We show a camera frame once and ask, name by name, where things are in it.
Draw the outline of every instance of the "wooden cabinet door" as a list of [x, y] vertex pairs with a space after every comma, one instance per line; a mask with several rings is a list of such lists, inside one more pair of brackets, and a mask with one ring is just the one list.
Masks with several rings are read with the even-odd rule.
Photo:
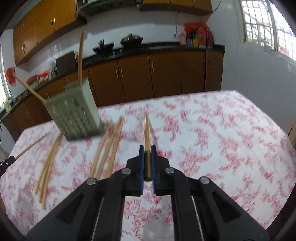
[[76, 21], [76, 0], [54, 0], [54, 30]]
[[205, 52], [182, 51], [182, 94], [203, 92], [205, 88]]
[[126, 102], [153, 98], [149, 55], [117, 60]]
[[170, 0], [171, 4], [193, 7], [192, 0]]
[[38, 14], [38, 5], [36, 5], [23, 21], [24, 50], [27, 55], [37, 45], [36, 21]]
[[36, 22], [32, 22], [24, 30], [25, 55], [27, 55], [36, 45], [37, 45]]
[[55, 80], [54, 82], [48, 84], [46, 86], [47, 91], [48, 91], [48, 96], [52, 97], [58, 93], [64, 92], [65, 91], [65, 80], [64, 78], [60, 78], [58, 80]]
[[20, 131], [20, 128], [18, 126], [18, 123], [16, 122], [16, 119], [13, 117], [13, 113], [9, 113], [6, 117], [4, 117], [4, 119], [2, 120], [2, 123], [5, 125], [9, 134], [11, 135], [13, 140], [16, 142], [22, 132]]
[[24, 58], [24, 41], [23, 41], [23, 32], [22, 32], [22, 21], [20, 21], [13, 30], [13, 50], [15, 54], [15, 64], [18, 63]]
[[221, 89], [223, 57], [223, 53], [207, 50], [205, 91], [219, 91]]
[[42, 0], [38, 4], [37, 14], [37, 42], [41, 43], [54, 33], [54, 1]]
[[27, 107], [27, 111], [29, 113], [33, 126], [46, 122], [43, 113], [39, 108], [39, 103], [40, 100], [38, 100], [35, 96], [29, 96], [25, 100], [25, 105]]
[[[100, 105], [99, 105], [99, 102], [97, 100], [96, 93], [94, 91], [94, 87], [92, 85], [88, 69], [83, 69], [82, 70], [82, 79], [84, 79], [84, 78], [89, 79], [89, 86], [91, 88], [91, 93], [93, 94], [93, 97], [94, 97], [94, 102], [96, 103], [96, 106], [99, 107]], [[69, 75], [65, 76], [64, 79], [65, 79], [66, 84], [69, 84], [69, 83], [71, 83], [73, 81], [78, 81], [78, 72], [75, 72], [73, 74], [69, 74]]]
[[193, 7], [200, 8], [212, 12], [212, 4], [210, 0], [193, 0]]
[[[40, 90], [38, 90], [37, 93], [39, 95], [41, 95], [44, 99], [47, 99], [49, 97], [49, 94], [48, 94], [48, 91], [47, 91], [46, 86], [43, 87], [43, 88], [41, 88]], [[46, 110], [46, 108], [43, 105], [43, 103], [41, 101], [38, 101], [37, 103], [38, 103], [38, 106], [39, 106], [40, 111], [42, 112], [42, 115], [44, 117], [45, 122], [52, 121], [52, 118], [49, 115], [49, 113]]]
[[153, 96], [182, 93], [181, 51], [150, 53]]
[[22, 102], [17, 109], [13, 112], [13, 117], [17, 120], [20, 132], [33, 126], [29, 112], [24, 102]]
[[89, 67], [89, 75], [100, 106], [125, 103], [116, 60]]

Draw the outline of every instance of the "green plastic basket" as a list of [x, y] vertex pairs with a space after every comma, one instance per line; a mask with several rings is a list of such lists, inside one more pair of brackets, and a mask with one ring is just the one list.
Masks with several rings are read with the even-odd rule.
[[82, 85], [72, 82], [59, 93], [43, 102], [51, 118], [67, 140], [101, 134], [104, 128], [94, 101], [89, 80]]

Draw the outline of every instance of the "metal screw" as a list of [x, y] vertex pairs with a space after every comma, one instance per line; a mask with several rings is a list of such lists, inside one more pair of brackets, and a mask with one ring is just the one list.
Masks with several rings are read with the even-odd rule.
[[200, 182], [201, 182], [202, 184], [208, 184], [208, 183], [210, 182], [210, 180], [209, 180], [207, 177], [202, 177], [202, 178], [200, 179]]
[[86, 180], [86, 184], [87, 185], [94, 185], [94, 184], [96, 184], [96, 179], [95, 178], [93, 178], [93, 177], [91, 177], [91, 178], [89, 178], [89, 179], [87, 179]]
[[124, 174], [124, 175], [127, 175], [127, 174], [130, 174], [131, 173], [131, 169], [129, 169], [129, 168], [123, 168], [122, 170], [121, 170], [121, 172], [122, 172], [122, 174]]
[[174, 173], [174, 171], [175, 171], [175, 169], [172, 168], [172, 167], [167, 167], [167, 168], [165, 169], [165, 172], [166, 172], [167, 174], [172, 174], [172, 173]]

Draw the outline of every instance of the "tablecloth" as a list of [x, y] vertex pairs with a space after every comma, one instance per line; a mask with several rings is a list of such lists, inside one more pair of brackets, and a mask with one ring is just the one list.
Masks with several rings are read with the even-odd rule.
[[[196, 93], [98, 108], [104, 122], [124, 116], [113, 172], [144, 145], [145, 113], [158, 155], [188, 177], [207, 176], [267, 228], [296, 181], [296, 151], [284, 131], [236, 91]], [[16, 156], [48, 131], [52, 133], [19, 158], [0, 180], [8, 217], [24, 234], [86, 180], [101, 136], [61, 139], [48, 187], [46, 210], [34, 194], [43, 162], [59, 130], [53, 121], [26, 129]], [[104, 167], [105, 174], [108, 161]], [[126, 197], [122, 240], [173, 240], [170, 196], [154, 196], [144, 183], [141, 197]]]

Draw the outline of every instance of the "black countertop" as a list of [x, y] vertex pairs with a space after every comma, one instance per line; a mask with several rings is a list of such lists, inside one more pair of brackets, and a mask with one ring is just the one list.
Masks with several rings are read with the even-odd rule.
[[[105, 54], [102, 56], [94, 54], [89, 57], [86, 57], [82, 60], [82, 68], [87, 68], [87, 67], [90, 67], [94, 64], [98, 64], [98, 63], [105, 62], [105, 61], [112, 60], [112, 59], [118, 59], [118, 58], [125, 57], [125, 56], [136, 55], [136, 54], [147, 53], [147, 52], [154, 52], [154, 51], [171, 51], [171, 50], [190, 50], [190, 51], [212, 50], [212, 51], [216, 51], [216, 52], [225, 53], [225, 46], [214, 45], [212, 49], [204, 49], [204, 48], [193, 48], [193, 47], [180, 46], [179, 42], [156, 42], [156, 43], [141, 44], [138, 47], [134, 47], [134, 48], [123, 48], [123, 47], [116, 48], [116, 49], [113, 49], [113, 51], [111, 53]], [[38, 91], [39, 89], [46, 86], [47, 84], [49, 84], [55, 80], [58, 80], [64, 76], [67, 76], [71, 73], [74, 73], [76, 71], [77, 71], [77, 69], [75, 71], [68, 71], [68, 72], [64, 72], [63, 74], [57, 74], [54, 79], [49, 79], [49, 80], [45, 81], [43, 84], [39, 85], [34, 90]], [[27, 90], [24, 91], [19, 96], [24, 95], [24, 93], [26, 93], [26, 92], [28, 92], [28, 91]], [[26, 97], [28, 97], [30, 95], [31, 95], [31, 93], [28, 93], [21, 100], [17, 101], [13, 105], [11, 111], [13, 111], [17, 106], [19, 106], [20, 103], [22, 103], [22, 101], [25, 100]], [[9, 113], [6, 113], [6, 111], [3, 110], [0, 113], [0, 120], [5, 118], [8, 114]]]

